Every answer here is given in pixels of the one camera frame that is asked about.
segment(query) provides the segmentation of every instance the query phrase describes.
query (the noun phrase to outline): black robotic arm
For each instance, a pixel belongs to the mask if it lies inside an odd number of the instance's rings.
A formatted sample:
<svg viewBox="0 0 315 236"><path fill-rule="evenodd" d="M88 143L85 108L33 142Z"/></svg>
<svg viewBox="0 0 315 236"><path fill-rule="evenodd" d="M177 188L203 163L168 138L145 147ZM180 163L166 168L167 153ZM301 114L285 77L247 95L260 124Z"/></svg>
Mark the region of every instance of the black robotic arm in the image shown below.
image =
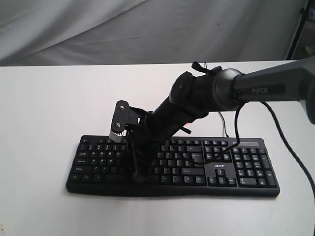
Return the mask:
<svg viewBox="0 0 315 236"><path fill-rule="evenodd" d="M175 81L169 96L154 112L116 104L110 138L122 141L126 130L128 152L124 161L133 179L142 182L160 146L188 122L209 112L235 111L250 101L299 101L315 124L315 57L265 70L242 74L236 69L192 67L205 75L185 72Z"/></svg>

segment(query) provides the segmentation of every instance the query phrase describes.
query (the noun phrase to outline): black keyboard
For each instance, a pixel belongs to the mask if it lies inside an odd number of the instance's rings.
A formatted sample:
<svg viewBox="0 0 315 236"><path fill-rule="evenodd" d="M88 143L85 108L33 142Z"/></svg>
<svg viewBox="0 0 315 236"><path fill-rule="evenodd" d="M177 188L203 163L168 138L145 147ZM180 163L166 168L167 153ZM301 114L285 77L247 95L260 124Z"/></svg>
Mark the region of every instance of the black keyboard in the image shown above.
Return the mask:
<svg viewBox="0 0 315 236"><path fill-rule="evenodd" d="M275 197L280 188L264 141L241 138L227 154L213 160L235 138L172 137L161 146L146 181L135 184L125 175L121 156L126 140L82 136L66 183L72 193L108 196L234 195Z"/></svg>

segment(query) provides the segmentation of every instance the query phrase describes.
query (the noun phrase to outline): table surface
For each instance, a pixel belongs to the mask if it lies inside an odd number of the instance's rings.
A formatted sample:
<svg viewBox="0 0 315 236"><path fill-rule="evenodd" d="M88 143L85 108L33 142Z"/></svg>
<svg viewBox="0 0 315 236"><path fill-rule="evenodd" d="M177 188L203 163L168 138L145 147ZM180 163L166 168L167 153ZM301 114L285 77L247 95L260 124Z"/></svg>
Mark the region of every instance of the table surface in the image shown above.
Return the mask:
<svg viewBox="0 0 315 236"><path fill-rule="evenodd" d="M209 63L244 73L285 61ZM263 138L277 198L119 198L68 193L82 135L108 135L118 100L154 110L190 64L0 67L0 236L313 235L310 184L259 103L244 106L241 137ZM289 143L315 176L315 126L297 102L270 103ZM234 137L234 112L223 113ZM189 125L222 136L217 113ZM177 136L185 136L182 131Z"/></svg>

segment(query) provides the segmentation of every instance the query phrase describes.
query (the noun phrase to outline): white backdrop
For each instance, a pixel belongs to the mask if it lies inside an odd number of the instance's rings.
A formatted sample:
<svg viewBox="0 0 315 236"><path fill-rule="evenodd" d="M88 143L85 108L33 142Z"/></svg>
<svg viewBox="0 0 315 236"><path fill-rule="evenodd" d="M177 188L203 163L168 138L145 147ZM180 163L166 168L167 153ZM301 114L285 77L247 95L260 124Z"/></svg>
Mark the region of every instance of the white backdrop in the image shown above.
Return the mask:
<svg viewBox="0 0 315 236"><path fill-rule="evenodd" d="M1 65L89 65L285 59L306 0L0 3Z"/></svg>

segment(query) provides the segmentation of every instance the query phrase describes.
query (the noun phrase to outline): cable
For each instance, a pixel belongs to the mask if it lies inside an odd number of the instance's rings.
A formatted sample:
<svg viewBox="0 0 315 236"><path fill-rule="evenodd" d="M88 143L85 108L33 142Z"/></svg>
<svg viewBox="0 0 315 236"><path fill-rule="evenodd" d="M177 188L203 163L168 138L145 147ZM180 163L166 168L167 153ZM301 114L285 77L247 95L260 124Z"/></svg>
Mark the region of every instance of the cable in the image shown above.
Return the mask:
<svg viewBox="0 0 315 236"><path fill-rule="evenodd" d="M226 135L227 138L229 138L229 136L228 136L228 134L227 134L227 132L226 132L225 119L224 119L224 117L223 117L223 115L222 115L221 112L218 112L218 114L219 114L219 116L220 116L221 119L222 119L223 129L224 129L225 135Z"/></svg>
<svg viewBox="0 0 315 236"><path fill-rule="evenodd" d="M291 155L294 157L294 159L297 161L297 163L299 164L299 166L302 168L303 172L305 173L307 179L309 180L310 184L311 184L311 188L312 188L312 192L313 192L313 196L314 196L314 200L315 200L315 184L314 184L314 180L310 174L310 172L307 170L307 168L304 166L303 162L301 161L301 159L297 156L297 154L293 151L293 149L291 148L290 144L288 143L288 141L286 140L282 130L281 130L281 127L280 127L280 124L279 124L279 121L277 119L277 116L275 114L275 112L272 110L272 108L268 105L268 103L266 102L261 102L267 109L268 111L270 112L272 118L274 119L274 122L276 124L276 127L277 127L277 130L279 132L279 135L284 143L284 145L286 146L286 148L289 150L289 152L291 153Z"/></svg>
<svg viewBox="0 0 315 236"><path fill-rule="evenodd" d="M214 157L213 160L209 160L209 161L206 161L206 162L196 162L194 161L193 159L190 159L190 158L187 158L187 157L183 157L185 160L187 160L188 162L192 163L192 164L196 164L196 165L206 165L206 164L209 164L211 162L214 162L216 159L218 159L220 156L222 156L224 153L232 150L232 148L238 146L241 142L240 140L240 136L239 136L239 133L238 133L238 125L237 125L237 121L238 121L238 115L240 113L240 110L241 108L245 105L245 103L241 103L239 105L239 107L237 108L236 112L235 112L235 117L234 117L234 131L235 131L235 137L236 137L236 143L229 146L227 149L225 149L224 151L220 152L218 155L216 155Z"/></svg>

